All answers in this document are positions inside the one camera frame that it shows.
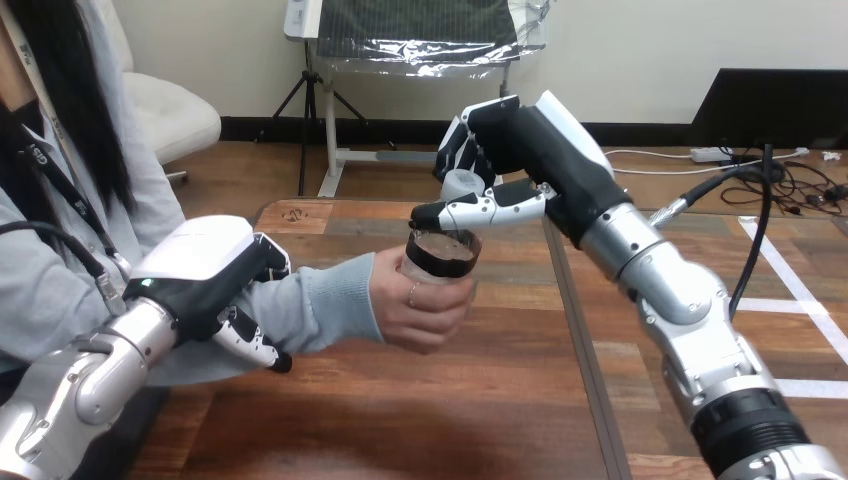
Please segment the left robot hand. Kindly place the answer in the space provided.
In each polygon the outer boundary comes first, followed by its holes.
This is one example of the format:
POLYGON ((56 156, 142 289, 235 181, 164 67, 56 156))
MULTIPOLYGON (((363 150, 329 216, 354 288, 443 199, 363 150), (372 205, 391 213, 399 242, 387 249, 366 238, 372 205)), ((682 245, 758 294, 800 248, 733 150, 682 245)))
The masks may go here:
POLYGON ((123 298, 163 308, 176 323, 180 344, 213 341, 251 364, 285 374, 291 356, 235 298, 253 283, 290 273, 288 253, 246 219, 203 216, 185 221, 133 268, 123 298))

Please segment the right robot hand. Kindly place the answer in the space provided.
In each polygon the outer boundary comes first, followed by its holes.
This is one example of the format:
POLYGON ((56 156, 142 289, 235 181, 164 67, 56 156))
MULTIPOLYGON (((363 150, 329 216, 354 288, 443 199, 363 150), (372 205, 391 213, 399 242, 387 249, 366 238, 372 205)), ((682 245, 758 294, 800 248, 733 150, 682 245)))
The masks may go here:
POLYGON ((482 188, 423 204, 413 229, 473 229, 546 216, 579 247, 608 210, 630 202, 595 139, 549 91, 533 105, 516 95, 467 107, 436 156, 442 184, 454 171, 478 175, 482 188))

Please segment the person's hand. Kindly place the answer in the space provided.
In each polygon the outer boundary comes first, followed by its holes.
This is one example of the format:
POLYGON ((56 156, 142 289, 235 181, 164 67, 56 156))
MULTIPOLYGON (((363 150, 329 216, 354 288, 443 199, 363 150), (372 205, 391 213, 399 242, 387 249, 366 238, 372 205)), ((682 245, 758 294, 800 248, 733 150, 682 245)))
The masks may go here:
POLYGON ((369 295, 377 326, 389 345, 418 354, 442 348, 469 317, 476 282, 414 282, 400 272, 403 246, 375 255, 369 295))

